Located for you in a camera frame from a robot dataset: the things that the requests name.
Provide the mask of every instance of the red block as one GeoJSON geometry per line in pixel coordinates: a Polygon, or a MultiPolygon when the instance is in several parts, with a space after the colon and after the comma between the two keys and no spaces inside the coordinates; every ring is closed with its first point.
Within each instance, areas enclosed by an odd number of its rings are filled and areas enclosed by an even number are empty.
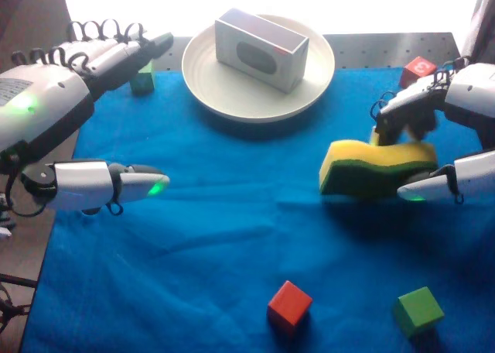
{"type": "Polygon", "coordinates": [[[416,82],[418,78],[429,76],[435,71],[436,65],[434,63],[430,63],[423,57],[416,57],[404,67],[399,84],[402,88],[406,88],[416,82]]]}
{"type": "Polygon", "coordinates": [[[290,337],[311,303],[310,296],[289,281],[285,281],[268,304],[268,319],[290,337]]]}

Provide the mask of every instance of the plate rim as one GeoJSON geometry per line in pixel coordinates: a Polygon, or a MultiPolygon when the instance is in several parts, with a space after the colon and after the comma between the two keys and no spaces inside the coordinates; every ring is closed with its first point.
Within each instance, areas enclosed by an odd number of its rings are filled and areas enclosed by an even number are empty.
{"type": "Polygon", "coordinates": [[[250,123],[250,124],[263,124],[263,123],[272,123],[272,122],[276,122],[276,121],[281,121],[282,119],[287,119],[287,118],[291,118],[295,115],[298,115],[299,113],[305,111],[307,108],[309,108],[311,105],[315,104],[322,96],[323,94],[325,94],[325,91],[328,89],[330,83],[332,82],[332,79],[333,79],[333,76],[335,75],[335,70],[336,70],[336,65],[335,65],[335,54],[333,53],[333,49],[331,47],[331,45],[329,44],[329,42],[326,40],[325,36],[321,33],[318,33],[317,31],[315,31],[313,28],[311,28],[310,26],[307,26],[306,24],[302,23],[302,22],[299,22],[297,20],[294,20],[294,19],[290,19],[290,18],[286,18],[284,16],[280,16],[280,15],[272,15],[272,14],[258,14],[258,16],[260,16],[261,18],[263,19],[267,19],[267,20],[270,20],[271,22],[273,22],[273,20],[271,20],[271,18],[276,18],[276,19],[284,19],[284,20],[288,20],[288,21],[291,21],[291,22],[294,22],[296,24],[299,24],[301,26],[304,26],[305,28],[307,28],[308,30],[311,30],[313,31],[316,35],[319,35],[323,38],[323,41],[325,42],[325,46],[329,49],[329,52],[331,54],[331,57],[333,58],[333,70],[332,70],[332,73],[330,74],[327,82],[325,83],[325,88],[323,88],[323,91],[316,97],[314,98],[312,101],[310,101],[308,104],[306,104],[305,106],[301,107],[301,108],[298,108],[294,111],[290,111],[288,113],[284,113],[283,115],[275,115],[275,116],[271,116],[271,117],[242,117],[242,116],[237,116],[237,115],[232,115],[232,114],[228,114],[228,113],[225,113],[225,112],[222,112],[222,111],[219,111],[213,107],[211,107],[210,105],[208,105],[206,102],[200,100],[200,97],[196,94],[196,92],[191,88],[191,85],[189,84],[187,78],[186,78],[186,75],[184,74],[184,60],[186,58],[186,53],[187,53],[187,50],[189,49],[190,45],[193,43],[193,41],[198,37],[198,36],[201,36],[202,34],[204,34],[208,29],[211,29],[212,27],[214,27],[214,24],[206,27],[205,29],[203,29],[201,32],[197,33],[195,36],[193,36],[193,38],[191,38],[191,40],[187,43],[187,46],[186,48],[184,49],[184,53],[183,53],[183,57],[181,59],[181,70],[183,72],[183,79],[184,79],[184,82],[186,82],[186,86],[187,88],[189,89],[189,92],[194,96],[194,98],[196,100],[198,100],[199,103],[201,103],[201,105],[205,108],[207,108],[209,111],[212,111],[213,113],[215,113],[216,115],[219,115],[223,118],[227,118],[227,119],[230,119],[232,121],[236,121],[236,122],[242,122],[242,123],[250,123]]]}

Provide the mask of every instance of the green block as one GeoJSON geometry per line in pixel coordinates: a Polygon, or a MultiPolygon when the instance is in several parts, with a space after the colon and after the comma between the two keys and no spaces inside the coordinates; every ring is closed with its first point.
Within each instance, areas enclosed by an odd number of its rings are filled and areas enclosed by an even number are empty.
{"type": "Polygon", "coordinates": [[[143,95],[155,90],[155,71],[153,62],[150,61],[130,81],[134,95],[143,95]]]}
{"type": "Polygon", "coordinates": [[[445,316],[428,287],[399,297],[392,313],[407,338],[428,330],[445,316]]]}

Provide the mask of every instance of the blue tablecloth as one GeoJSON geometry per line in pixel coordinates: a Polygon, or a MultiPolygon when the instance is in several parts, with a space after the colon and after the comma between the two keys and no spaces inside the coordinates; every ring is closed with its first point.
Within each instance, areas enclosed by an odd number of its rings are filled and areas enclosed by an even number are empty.
{"type": "MultiPolygon", "coordinates": [[[[324,204],[329,144],[368,140],[370,105],[400,69],[344,70],[288,122],[210,115],[181,74],[143,98],[103,96],[76,157],[157,166],[170,188],[122,216],[59,212],[24,352],[495,351],[492,200],[324,204]],[[289,344],[266,320],[290,279],[314,299],[289,344]],[[437,333],[408,342],[391,306],[429,286],[437,333]]],[[[477,151],[475,132],[439,116],[440,163],[477,151]]]]}

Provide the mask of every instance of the printed number 3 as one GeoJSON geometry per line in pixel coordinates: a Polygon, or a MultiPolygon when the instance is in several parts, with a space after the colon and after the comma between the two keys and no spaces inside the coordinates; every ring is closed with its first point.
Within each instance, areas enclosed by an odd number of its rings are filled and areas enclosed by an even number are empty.
{"type": "Polygon", "coordinates": [[[420,61],[419,63],[417,63],[415,65],[415,72],[416,73],[424,73],[429,68],[430,68],[429,64],[425,63],[424,61],[420,61]]]}

